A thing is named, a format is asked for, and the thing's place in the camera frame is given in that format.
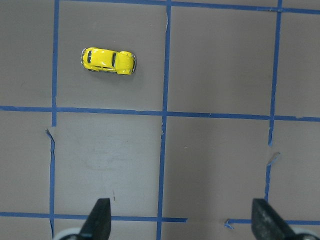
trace yellow car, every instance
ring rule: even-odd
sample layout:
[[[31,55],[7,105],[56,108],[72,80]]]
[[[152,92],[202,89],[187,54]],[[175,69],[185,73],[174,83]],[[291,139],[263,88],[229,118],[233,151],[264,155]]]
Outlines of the yellow car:
[[[136,70],[136,57],[128,51],[89,47],[82,50],[81,64],[89,71],[131,75]]]

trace blue tape grid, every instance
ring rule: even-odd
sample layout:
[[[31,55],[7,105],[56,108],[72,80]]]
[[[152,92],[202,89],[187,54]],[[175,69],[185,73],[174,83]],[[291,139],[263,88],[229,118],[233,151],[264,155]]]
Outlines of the blue tape grid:
[[[164,83],[163,83],[163,105],[162,111],[135,111],[129,109],[103,109],[103,108],[76,108],[76,107],[57,107],[57,70],[58,70],[58,31],[59,31],[59,4],[60,1],[54,0],[54,27],[53,27],[53,53],[52,53],[52,104],[51,107],[25,107],[25,106],[0,106],[1,111],[17,111],[17,112],[45,112],[52,113],[52,126],[57,125],[57,113],[96,113],[96,114],[122,114],[122,115],[147,115],[162,116],[162,136],[160,148],[160,164],[159,164],[159,187],[158,187],[158,211],[157,217],[139,217],[139,216],[112,216],[113,221],[142,221],[157,222],[156,239],[161,239],[162,222],[179,222],[185,223],[187,218],[169,218],[162,217],[163,211],[163,192],[164,192],[164,172],[165,172],[165,151],[166,151],[166,128],[167,117],[188,117],[188,118],[224,118],[224,119],[249,119],[249,120],[265,120],[269,121],[269,138],[268,144],[272,145],[272,135],[275,121],[298,121],[298,122],[320,122],[320,117],[295,117],[275,115],[275,100],[277,86],[277,71],[280,46],[281,32],[281,13],[296,14],[315,14],[320,15],[320,10],[284,8],[282,0],[278,0],[277,7],[268,6],[246,6],[231,4],[211,4],[196,2],[179,2],[179,1],[159,1],[159,0],[67,0],[77,2],[104,2],[104,3],[123,3],[123,4],[140,4],[140,5],[157,5],[166,6],[168,17],[168,25],[165,34],[165,62],[164,62]],[[233,113],[204,113],[204,112],[175,112],[168,111],[168,86],[169,86],[169,61],[170,61],[170,29],[171,29],[171,8],[187,7],[187,8],[208,8],[208,9],[233,9],[244,11],[268,11],[277,12],[276,29],[275,29],[275,45],[273,58],[272,73],[272,90],[270,101],[270,116],[254,115],[254,114],[233,114]],[[24,218],[47,218],[50,220],[52,231],[54,229],[54,219],[78,219],[85,220],[86,215],[67,215],[54,214],[54,188],[55,188],[55,142],[51,135],[51,163],[50,163],[50,197],[49,197],[49,214],[46,213],[23,213],[23,212],[0,212],[0,217],[24,217]],[[268,200],[271,165],[267,165],[266,169],[266,188],[265,199]],[[225,224],[227,228],[233,228],[230,224],[250,224],[250,219],[228,219]],[[288,220],[291,225],[320,225],[320,221],[304,221],[304,220]]]

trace car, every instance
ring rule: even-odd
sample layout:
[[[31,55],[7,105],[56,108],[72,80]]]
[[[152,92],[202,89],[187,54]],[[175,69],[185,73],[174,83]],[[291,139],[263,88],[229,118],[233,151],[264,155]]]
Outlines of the car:
[[[82,50],[81,65],[93,72],[131,75],[136,70],[136,56],[129,51],[89,47]]]

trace car's rear window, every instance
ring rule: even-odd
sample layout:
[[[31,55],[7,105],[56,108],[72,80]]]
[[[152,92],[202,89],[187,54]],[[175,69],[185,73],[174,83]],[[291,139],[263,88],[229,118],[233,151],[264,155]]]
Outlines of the car's rear window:
[[[115,67],[115,61],[116,61],[116,53],[114,52],[112,55],[112,67]]]
[[[90,64],[91,63],[91,54],[92,54],[92,51],[89,51],[88,52],[88,64]]]

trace grid square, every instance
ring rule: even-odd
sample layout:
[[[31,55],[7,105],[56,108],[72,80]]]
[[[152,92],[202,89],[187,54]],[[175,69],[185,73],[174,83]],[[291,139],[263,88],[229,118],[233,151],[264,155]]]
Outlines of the grid square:
[[[110,198],[113,215],[157,215],[160,116],[59,113],[57,120],[55,213],[89,214],[98,198]]]
[[[168,109],[268,115],[276,14],[172,8]]]
[[[275,7],[277,6],[278,0],[179,0],[177,2]]]
[[[161,110],[166,25],[165,6],[62,1],[57,105]],[[88,47],[133,52],[136,72],[123,76],[82,68],[81,51]]]
[[[163,216],[210,222],[251,216],[263,197],[268,121],[169,117]]]
[[[53,2],[1,1],[0,105],[51,107]]]
[[[81,228],[85,220],[56,219],[55,233],[67,228]],[[156,239],[156,222],[112,221],[109,239],[117,240],[152,240]]]
[[[320,15],[282,16],[275,111],[320,117]]]
[[[272,165],[269,200],[286,220],[320,219],[320,123],[276,121],[273,152],[281,152]]]
[[[282,6],[285,8],[319,10],[320,2],[318,0],[282,0]]]
[[[251,232],[250,224],[237,224],[233,230],[224,227],[224,221],[219,222],[208,221],[192,221],[187,223],[164,222],[162,224],[162,239],[165,240],[212,240],[212,239],[228,239],[228,240],[255,240]]]
[[[50,222],[45,218],[0,217],[1,240],[52,240]]]
[[[50,113],[0,111],[0,212],[48,213]]]

